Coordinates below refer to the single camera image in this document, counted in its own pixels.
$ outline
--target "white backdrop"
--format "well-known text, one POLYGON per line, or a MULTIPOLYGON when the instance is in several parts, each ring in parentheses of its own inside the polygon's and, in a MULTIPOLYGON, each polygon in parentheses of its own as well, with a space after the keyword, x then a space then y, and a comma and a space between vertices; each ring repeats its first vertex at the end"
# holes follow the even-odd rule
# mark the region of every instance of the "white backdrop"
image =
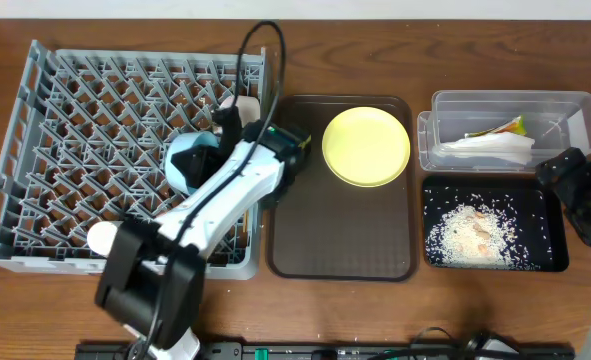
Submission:
POLYGON ((591 0, 0 0, 0 18, 591 20, 591 0))

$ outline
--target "wood grain surface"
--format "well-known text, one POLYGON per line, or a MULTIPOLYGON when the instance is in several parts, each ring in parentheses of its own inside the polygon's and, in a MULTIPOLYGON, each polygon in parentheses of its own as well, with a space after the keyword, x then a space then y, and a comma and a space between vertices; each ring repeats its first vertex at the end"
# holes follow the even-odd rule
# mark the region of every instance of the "wood grain surface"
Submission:
MULTIPOLYGON (((51 50, 231 53, 251 26, 248 21, 0 20, 0 148, 32 39, 51 50)), ((394 95, 407 101, 416 117, 430 109, 433 93, 444 89, 591 93, 591 22, 282 26, 288 94, 394 95)), ((253 44, 250 52, 268 44, 272 54, 276 39, 261 32, 253 44)), ((411 133, 416 137, 416 129, 411 133)), ((207 282, 196 331, 204 339, 248 342, 401 343, 428 326, 462 338, 485 327, 520 342, 568 342, 579 350, 591 323, 591 248, 566 228, 571 265, 560 274, 436 269, 421 260, 404 284, 297 281, 273 275, 262 260, 251 280, 207 282)), ((70 359, 81 340, 130 339, 93 304, 97 281, 0 268, 0 359, 70 359)))

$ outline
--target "clear plastic container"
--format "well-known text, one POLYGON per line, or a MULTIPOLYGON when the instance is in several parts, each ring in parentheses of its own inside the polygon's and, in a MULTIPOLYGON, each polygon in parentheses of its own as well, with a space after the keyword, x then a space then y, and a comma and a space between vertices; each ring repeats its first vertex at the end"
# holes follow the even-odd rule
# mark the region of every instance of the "clear plastic container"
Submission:
POLYGON ((432 111, 419 114, 417 122, 420 165, 427 171, 534 172, 537 164, 569 147, 591 154, 591 94, 586 92, 439 91, 432 111), (442 145, 520 115, 526 136, 535 140, 529 152, 519 154, 529 159, 525 163, 506 160, 507 153, 442 145))

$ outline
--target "dish rack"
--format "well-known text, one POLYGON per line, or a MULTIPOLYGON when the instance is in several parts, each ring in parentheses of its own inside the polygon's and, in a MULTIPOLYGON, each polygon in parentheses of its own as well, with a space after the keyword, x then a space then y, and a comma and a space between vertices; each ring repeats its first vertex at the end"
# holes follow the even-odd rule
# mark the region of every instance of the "dish rack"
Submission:
MULTIPOLYGON (((106 260, 90 226, 150 220, 181 203, 163 172, 170 142, 209 130, 234 93, 236 55, 47 50, 33 41, 0 156, 0 266, 16 272, 96 274, 106 260)), ((267 63, 242 57, 242 95, 263 107, 267 63)), ((207 277, 257 271, 256 204, 209 258, 207 277)), ((155 264, 160 269, 163 265, 155 264)))

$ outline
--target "black tray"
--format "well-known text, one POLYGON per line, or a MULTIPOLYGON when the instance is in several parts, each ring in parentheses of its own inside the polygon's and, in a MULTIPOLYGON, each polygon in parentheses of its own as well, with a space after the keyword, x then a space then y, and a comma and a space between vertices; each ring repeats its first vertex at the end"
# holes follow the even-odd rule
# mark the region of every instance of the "black tray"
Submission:
MULTIPOLYGON (((403 281, 417 266, 413 221, 413 162, 392 182, 360 188, 335 176, 321 143, 339 113, 371 106, 395 116, 412 142, 408 105, 395 97, 286 97, 277 123, 295 123, 311 132, 307 168, 271 216, 268 264, 279 276, 305 279, 403 281)), ((411 144, 411 158, 415 147, 411 144)))
POLYGON ((515 233, 515 245, 527 247, 528 261, 539 268, 535 270, 506 267, 505 270, 561 272, 569 265, 560 201, 552 191, 542 189, 534 179, 480 175, 431 176, 422 184, 422 199, 425 258, 431 265, 471 267, 470 264, 445 264, 440 253, 428 246, 431 229, 441 222, 443 214, 454 210, 459 204, 475 207, 491 207, 494 204, 495 209, 506 210, 516 219, 516 228, 522 231, 515 233), (458 196, 458 201, 454 201, 455 195, 458 196))

